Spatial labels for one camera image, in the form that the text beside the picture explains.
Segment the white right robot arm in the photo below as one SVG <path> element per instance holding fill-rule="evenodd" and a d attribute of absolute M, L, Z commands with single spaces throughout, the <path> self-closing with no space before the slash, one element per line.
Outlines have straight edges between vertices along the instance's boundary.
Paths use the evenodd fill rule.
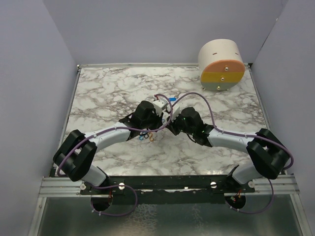
<path fill-rule="evenodd" d="M 218 131 L 204 123 L 193 107 L 174 106 L 167 121 L 167 128 L 174 135 L 183 132 L 201 146 L 229 148 L 249 155 L 251 162 L 234 167 L 228 174 L 226 187 L 231 192 L 238 192 L 253 179 L 276 179 L 290 159 L 285 147 L 268 129 L 249 134 Z"/>

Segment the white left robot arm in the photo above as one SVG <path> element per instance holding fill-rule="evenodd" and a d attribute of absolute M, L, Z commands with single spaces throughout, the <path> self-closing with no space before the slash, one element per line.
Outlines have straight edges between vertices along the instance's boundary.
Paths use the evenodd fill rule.
<path fill-rule="evenodd" d="M 95 154 L 113 144 L 138 137 L 145 130 L 158 130 L 162 127 L 166 106 L 164 99 L 141 101 L 133 113 L 109 128 L 90 133 L 73 130 L 55 153 L 53 161 L 72 181 L 87 182 L 96 193 L 103 194 L 108 190 L 109 176 L 92 164 Z"/>

